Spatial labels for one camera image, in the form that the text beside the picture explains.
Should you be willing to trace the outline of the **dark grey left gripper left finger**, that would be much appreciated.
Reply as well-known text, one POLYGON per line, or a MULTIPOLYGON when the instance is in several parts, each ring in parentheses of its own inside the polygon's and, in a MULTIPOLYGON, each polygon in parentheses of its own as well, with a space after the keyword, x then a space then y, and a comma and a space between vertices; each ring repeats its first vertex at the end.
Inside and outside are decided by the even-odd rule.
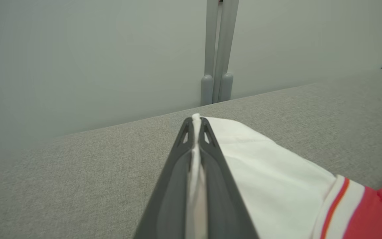
POLYGON ((193 130, 192 118, 186 118, 140 219, 134 234, 135 239, 185 237, 193 130))

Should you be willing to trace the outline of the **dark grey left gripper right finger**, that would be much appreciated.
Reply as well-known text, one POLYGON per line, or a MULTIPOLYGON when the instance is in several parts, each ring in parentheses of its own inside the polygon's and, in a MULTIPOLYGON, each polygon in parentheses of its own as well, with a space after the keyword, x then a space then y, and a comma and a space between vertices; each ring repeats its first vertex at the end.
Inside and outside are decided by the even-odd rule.
POLYGON ((199 132, 203 168, 206 174, 209 239, 257 239, 238 186, 220 144, 206 118, 199 132))

